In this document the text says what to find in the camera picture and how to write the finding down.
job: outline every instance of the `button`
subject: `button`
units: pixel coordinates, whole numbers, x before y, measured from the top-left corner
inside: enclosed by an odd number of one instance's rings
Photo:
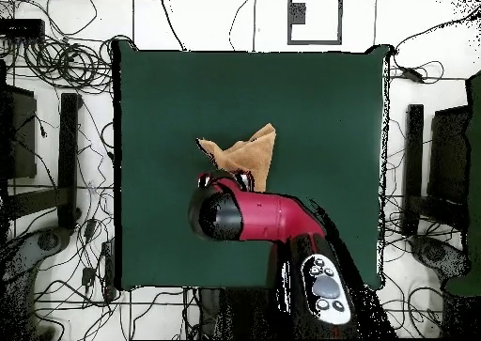
[[[314,264],[316,264],[318,267],[323,267],[324,266],[324,260],[322,258],[316,258],[314,260]]]
[[[341,290],[337,282],[329,276],[319,276],[312,286],[312,292],[325,299],[336,299],[340,296]]]
[[[333,302],[333,307],[336,311],[344,312],[344,305],[339,301]]]
[[[319,311],[325,311],[326,309],[329,309],[329,303],[325,300],[318,300],[318,302],[316,302],[316,308]]]
[[[309,273],[312,276],[318,276],[320,274],[320,268],[319,267],[312,267]]]

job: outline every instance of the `tan cloth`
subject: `tan cloth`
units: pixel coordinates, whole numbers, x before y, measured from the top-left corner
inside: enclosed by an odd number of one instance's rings
[[[215,143],[205,139],[197,139],[197,143],[218,168],[231,173],[238,170],[250,172],[254,177],[254,190],[265,192],[274,140],[275,128],[268,124],[249,141],[238,141],[227,150],[221,150]]]

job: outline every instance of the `dark green surface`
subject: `dark green surface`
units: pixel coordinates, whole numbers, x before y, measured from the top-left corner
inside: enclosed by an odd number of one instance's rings
[[[472,268],[466,276],[450,279],[446,290],[456,296],[472,297],[481,296],[481,72],[467,82],[467,93],[473,110],[466,131],[471,147],[467,251]]]
[[[277,130],[267,191],[313,198],[365,282],[380,286],[382,74],[370,54],[133,51],[120,43],[124,288],[265,286],[268,242],[199,239],[187,220],[200,172],[195,144],[221,148]]]

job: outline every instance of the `white floor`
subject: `white floor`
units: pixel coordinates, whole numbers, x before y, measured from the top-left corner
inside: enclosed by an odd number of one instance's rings
[[[170,20],[174,26],[178,38],[189,50],[232,50],[230,43],[236,50],[253,51],[253,22],[254,3],[256,3],[256,43],[257,52],[269,51],[328,51],[340,50],[361,53],[373,43],[396,45],[406,37],[414,35],[429,27],[454,19],[462,18],[475,8],[475,3],[468,3],[463,8],[457,0],[344,0],[343,17],[343,44],[339,47],[287,46],[287,0],[248,0],[239,11],[237,20],[231,30],[229,42],[229,30],[233,18],[246,0],[165,0]],[[38,1],[46,8],[46,1]],[[178,42],[173,36],[165,14],[161,0],[93,0],[97,9],[96,20],[85,30],[75,37],[80,39],[106,40],[116,35],[125,35],[132,38],[139,49],[162,50],[179,49]],[[88,0],[61,0],[51,1],[49,14],[64,33],[74,33],[84,27],[95,14],[92,4]],[[48,24],[47,17],[38,8],[28,3],[22,3],[16,9],[17,18],[42,18],[46,22],[46,31],[50,36],[55,36]],[[430,139],[430,120],[436,110],[459,106],[466,103],[465,85],[462,79],[481,70],[481,51],[476,37],[475,23],[463,23],[437,29],[428,34],[410,39],[399,47],[397,63],[405,67],[418,67],[425,62],[439,60],[444,66],[443,79],[434,85],[418,85],[403,79],[394,79],[390,89],[391,119],[389,132],[388,154],[395,153],[403,148],[404,115],[408,104],[422,103],[425,106],[425,140]],[[100,43],[96,41],[77,41],[99,50]],[[15,69],[15,79],[9,75],[8,81],[16,86],[33,90],[38,100],[38,116],[44,120],[44,128],[48,136],[42,138],[40,133],[37,138],[37,153],[44,160],[53,178],[57,177],[58,158],[58,99],[54,89],[39,79],[23,77],[32,75],[29,69],[22,68],[24,62],[18,59]],[[429,77],[438,78],[441,74],[438,64],[426,66]],[[97,129],[112,121],[113,108],[111,97],[108,93],[101,95],[84,95],[85,105],[80,116],[81,130],[79,132],[79,149],[88,147],[79,156],[80,170],[78,176],[78,204],[83,211],[88,211],[90,197],[94,208],[99,203],[101,187],[111,187],[113,184],[113,169],[110,159],[105,154]],[[105,141],[111,144],[113,141],[112,127],[105,133]],[[429,151],[429,144],[425,144],[425,155]],[[389,159],[394,165],[399,165],[402,153],[398,153]],[[424,170],[424,190],[427,185],[427,161]],[[51,186],[41,161],[38,161],[38,174],[35,179],[18,179],[10,191],[21,193],[36,190],[36,186]],[[393,171],[388,172],[388,194],[400,195],[402,189],[401,174],[402,162],[396,169],[396,185]],[[112,189],[103,193],[106,200],[107,212],[113,213]],[[395,211],[394,206],[388,206],[386,213]],[[98,219],[107,218],[108,215],[99,211]],[[36,216],[23,217],[12,223],[12,232],[16,234],[24,231]],[[32,229],[41,228],[54,224],[55,213],[45,215],[38,219]],[[91,244],[90,258],[95,261],[101,248],[101,243],[114,234],[113,223],[107,223],[108,235],[105,231]],[[390,240],[398,239],[394,235]],[[454,237],[453,244],[458,245],[458,238]],[[418,287],[439,288],[439,282],[432,270],[424,268],[413,260],[410,253],[403,254],[405,247],[403,241],[388,246],[385,250],[384,271],[389,276],[386,286],[379,291],[385,308],[389,311],[394,327],[400,327],[397,333],[401,337],[418,337],[418,332],[412,327],[408,318],[407,303],[402,301],[401,290],[407,301],[408,294]],[[46,269],[54,264],[64,263],[47,271],[42,271],[36,285],[36,291],[42,292],[54,280],[69,280],[69,284],[77,289],[81,285],[82,267],[75,270],[79,264],[75,241],[61,254],[46,260],[41,268]],[[85,332],[91,327],[102,314],[108,312],[96,306],[86,309],[78,308],[82,298],[73,293],[69,288],[54,284],[50,291],[38,302],[40,315],[56,320],[65,325],[62,340],[79,340],[85,336]],[[132,292],[132,312],[129,306],[130,294],[122,295],[124,303],[119,304],[114,314],[107,323],[95,334],[99,322],[89,333],[87,340],[124,340],[128,336],[129,321],[143,314],[156,295],[163,291],[176,293],[181,288],[156,288],[143,287]],[[99,287],[94,289],[93,300],[101,300]],[[155,305],[141,319],[138,319],[135,327],[134,339],[172,339],[181,330],[183,297],[178,295],[160,295],[155,300]],[[442,317],[442,300],[433,292],[419,291],[412,297],[411,303],[421,311],[427,309],[438,311],[438,318]],[[415,321],[418,330],[425,336],[438,335],[436,325],[426,318],[420,318],[418,314]],[[189,321],[195,324],[198,319],[198,311],[195,307],[189,308]]]

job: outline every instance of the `power adapter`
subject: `power adapter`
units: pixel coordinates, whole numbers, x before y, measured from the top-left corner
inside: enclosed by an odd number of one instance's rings
[[[88,220],[88,222],[86,223],[86,228],[84,232],[85,244],[90,243],[96,229],[97,229],[97,222],[94,220]]]
[[[82,271],[82,286],[85,286],[85,293],[94,286],[95,269],[85,267]]]
[[[0,39],[16,43],[45,41],[45,22],[42,19],[0,19]]]
[[[402,71],[401,77],[411,80],[412,82],[423,84],[423,75],[411,68],[399,68]]]

